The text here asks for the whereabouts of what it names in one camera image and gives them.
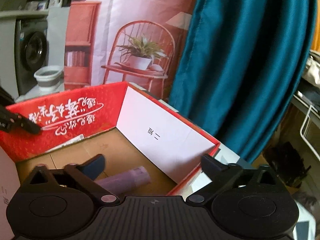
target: printed backdrop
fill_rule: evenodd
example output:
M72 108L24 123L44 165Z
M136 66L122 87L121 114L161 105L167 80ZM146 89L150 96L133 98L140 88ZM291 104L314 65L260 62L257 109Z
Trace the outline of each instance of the printed backdrop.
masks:
M195 1L73 0L65 89L126 80L167 99Z

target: orange curtain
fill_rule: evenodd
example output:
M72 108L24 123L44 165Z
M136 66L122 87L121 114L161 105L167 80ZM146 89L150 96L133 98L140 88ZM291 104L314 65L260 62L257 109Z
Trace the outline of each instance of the orange curtain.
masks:
M311 49L320 52L320 0L317 0L317 21L315 34L313 36L313 41L311 44Z

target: green plant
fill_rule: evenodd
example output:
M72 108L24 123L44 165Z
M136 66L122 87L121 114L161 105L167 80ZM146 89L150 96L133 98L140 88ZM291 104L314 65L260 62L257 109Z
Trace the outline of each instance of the green plant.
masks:
M117 46L121 48L120 51L126 50L123 55L130 54L136 57L151 58L152 60L167 57L158 43L148 40L143 35L140 38L130 37L129 43L129 45Z

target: row of books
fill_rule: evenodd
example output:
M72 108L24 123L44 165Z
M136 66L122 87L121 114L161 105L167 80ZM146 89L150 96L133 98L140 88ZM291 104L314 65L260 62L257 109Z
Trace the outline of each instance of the row of books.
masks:
M68 51L64 54L64 65L67 67L84 66L84 61L84 51Z

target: chair seat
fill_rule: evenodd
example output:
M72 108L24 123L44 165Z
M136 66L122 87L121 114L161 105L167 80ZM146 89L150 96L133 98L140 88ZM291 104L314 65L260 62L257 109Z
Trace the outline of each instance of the chair seat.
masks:
M136 77L152 78L152 79L166 79L166 78L168 78L168 76L166 74L163 74L163 75L146 75L146 74L135 73L135 72L132 72L132 71L123 70L122 67L118 66L118 65L104 65L104 66L101 66L101 67L105 68L106 70L109 70L109 71L114 71L114 72L127 74L127 75L131 75L131 76L136 76Z

